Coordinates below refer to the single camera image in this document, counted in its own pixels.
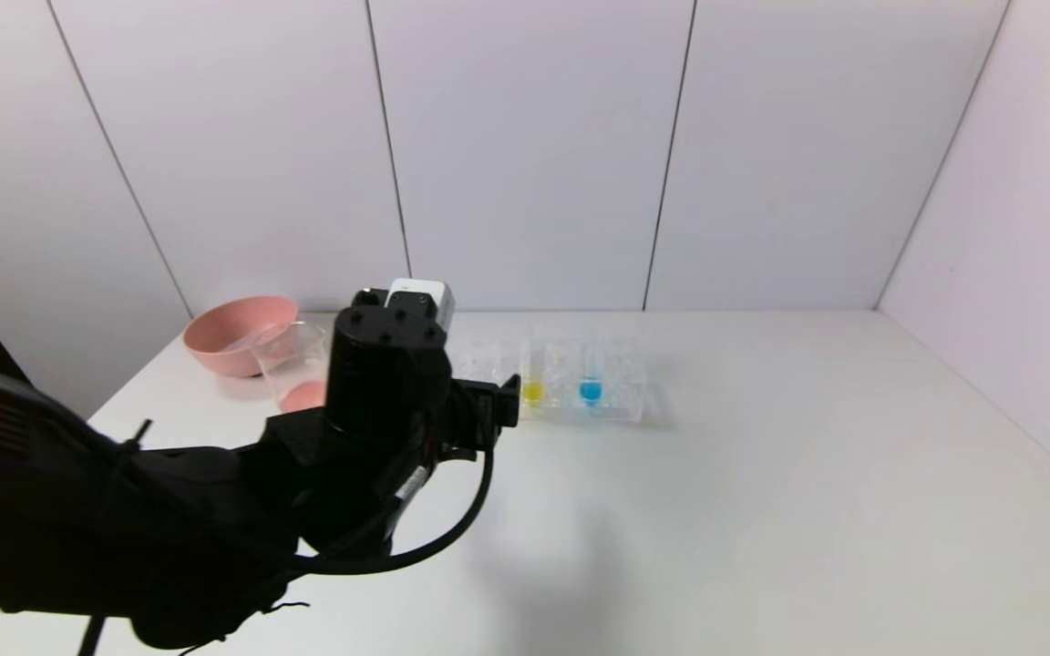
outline pink liquid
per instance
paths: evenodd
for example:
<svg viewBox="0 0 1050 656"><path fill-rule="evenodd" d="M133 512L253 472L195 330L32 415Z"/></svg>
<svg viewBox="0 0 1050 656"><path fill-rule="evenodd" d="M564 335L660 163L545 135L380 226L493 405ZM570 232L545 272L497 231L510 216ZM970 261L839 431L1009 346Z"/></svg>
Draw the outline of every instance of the pink liquid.
<svg viewBox="0 0 1050 656"><path fill-rule="evenodd" d="M278 407L282 411L307 410L310 407L320 406L326 396L327 383L310 381L290 390L287 397L278 402Z"/></svg>

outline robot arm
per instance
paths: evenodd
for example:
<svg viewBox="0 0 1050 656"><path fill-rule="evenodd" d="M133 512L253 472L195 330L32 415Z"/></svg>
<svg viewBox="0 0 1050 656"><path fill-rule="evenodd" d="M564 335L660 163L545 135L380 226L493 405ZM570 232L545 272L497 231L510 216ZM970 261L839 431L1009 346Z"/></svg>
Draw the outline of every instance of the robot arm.
<svg viewBox="0 0 1050 656"><path fill-rule="evenodd" d="M501 427L517 424L520 379L453 379L443 298L404 282L419 281L362 291L338 315L326 405L268 419L238 449L143 451L147 423L117 444L0 378L0 608L130 618L143 642L187 648L270 611L296 577L404 568L459 538ZM393 556L435 466L478 452L458 526ZM299 538L318 555L297 556Z"/></svg>

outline white table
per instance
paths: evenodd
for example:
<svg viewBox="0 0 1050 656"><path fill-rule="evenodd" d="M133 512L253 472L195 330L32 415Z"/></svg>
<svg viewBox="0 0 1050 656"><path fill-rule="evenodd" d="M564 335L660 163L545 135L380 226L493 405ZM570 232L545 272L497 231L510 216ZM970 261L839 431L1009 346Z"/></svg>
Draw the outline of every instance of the white table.
<svg viewBox="0 0 1050 656"><path fill-rule="evenodd" d="M441 556L308 576L200 655L1050 655L1050 457L869 312L463 314L452 339L632 336L636 426L505 431L487 509ZM172 342L92 418L149 448L243 445L273 407ZM455 523L442 466L400 523ZM0 614L0 653L75 653L83 618ZM111 619L101 655L154 653Z"/></svg>

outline black cable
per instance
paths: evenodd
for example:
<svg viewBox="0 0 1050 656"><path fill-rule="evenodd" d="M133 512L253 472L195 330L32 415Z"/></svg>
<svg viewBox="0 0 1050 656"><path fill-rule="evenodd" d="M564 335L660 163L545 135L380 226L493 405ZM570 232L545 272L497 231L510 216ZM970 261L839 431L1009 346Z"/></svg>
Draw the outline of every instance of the black cable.
<svg viewBox="0 0 1050 656"><path fill-rule="evenodd" d="M87 629L84 630L84 638L80 640L80 656L92 656L96 653L96 644L100 643L100 633L104 632L105 615L92 615L87 620Z"/></svg>
<svg viewBox="0 0 1050 656"><path fill-rule="evenodd" d="M120 466L126 459L126 453L122 452L121 445L117 445L112 440L107 439L97 432L91 426L74 411L68 410L62 403L46 396L41 390L34 389L29 385L13 381L10 378L0 377L0 387L4 390L13 392L18 397L30 400L37 410L44 410L49 419L56 421L59 426L66 428L67 432L76 439L77 444L83 445L88 451L96 452L111 466ZM488 435L488 428L480 421L480 407L472 398L471 392L464 389L463 385L453 382L453 389L458 392L464 402L464 406L471 416L472 424L478 426L482 432L482 444L491 445L492 437ZM189 506L151 474L145 472L140 466L126 466L125 474L146 494L159 501L172 511L183 516L184 520L195 523L205 528L212 535L215 535L228 547L249 553L259 560L266 562L280 570L292 570L308 574L328 574L329 576L362 576L362 574L378 574L401 570L408 566L422 563L450 547L463 535L467 528L472 526L476 515L480 514L480 508L484 506L484 500L488 495L488 487L492 483L492 451L484 451L484 464L480 470L480 486L476 490L469 508L464 512L459 522L453 528L444 532L439 538L434 539L422 547L413 549L396 556L376 557L371 560L329 560L324 556L297 556L294 553L279 551L273 545L268 545L251 536L246 535L235 528L228 528L217 524L209 515L202 514L195 508Z"/></svg>

